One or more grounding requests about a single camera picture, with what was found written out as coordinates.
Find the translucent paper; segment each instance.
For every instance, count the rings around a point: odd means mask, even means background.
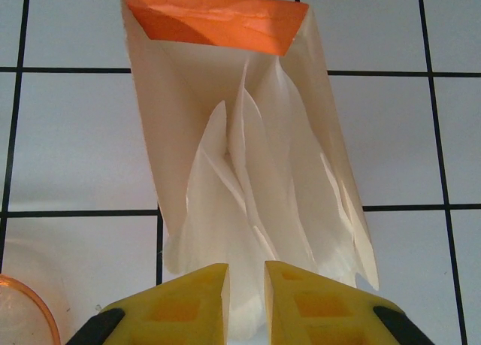
[[[377,288],[313,13],[276,0],[127,1],[167,269],[229,264],[231,339],[265,321],[266,260],[351,286],[360,273]],[[275,29],[291,20],[286,6],[300,10],[278,41]]]
[[[224,101],[210,115],[189,176],[186,220],[164,250],[174,273],[229,263],[233,338],[254,335],[265,321],[265,260],[352,286],[359,271],[352,226],[298,90],[273,57],[251,95],[248,65],[231,116]]]

